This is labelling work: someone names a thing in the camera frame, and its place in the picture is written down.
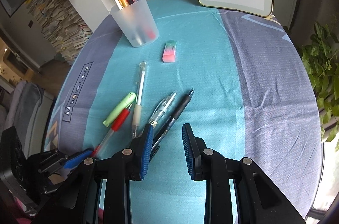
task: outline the black pen grip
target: black pen grip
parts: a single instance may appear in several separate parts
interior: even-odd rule
[[[192,97],[186,94],[182,98],[180,104],[175,108],[175,110],[171,114],[171,117],[177,120],[191,99]]]

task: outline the wooden floor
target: wooden floor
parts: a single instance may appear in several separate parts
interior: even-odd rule
[[[67,62],[51,60],[42,66],[41,74],[35,73],[33,75],[31,81],[46,89],[56,98],[70,69],[71,67]]]

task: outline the pink eraser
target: pink eraser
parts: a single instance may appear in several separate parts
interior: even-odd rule
[[[177,43],[175,41],[167,42],[165,45],[164,54],[162,55],[162,61],[164,63],[175,62],[176,49],[177,49]]]

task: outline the pencil cup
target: pencil cup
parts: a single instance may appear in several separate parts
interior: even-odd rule
[[[114,6],[111,15],[133,47],[151,43],[159,36],[146,0],[136,1],[122,10]]]

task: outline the green highlighter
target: green highlighter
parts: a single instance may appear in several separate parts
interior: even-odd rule
[[[119,116],[121,111],[129,106],[134,100],[135,100],[135,93],[130,92],[127,94],[126,97],[123,98],[121,102],[118,103],[118,105],[112,110],[112,112],[108,115],[106,120],[104,120],[102,123],[106,126],[109,127],[111,123]]]

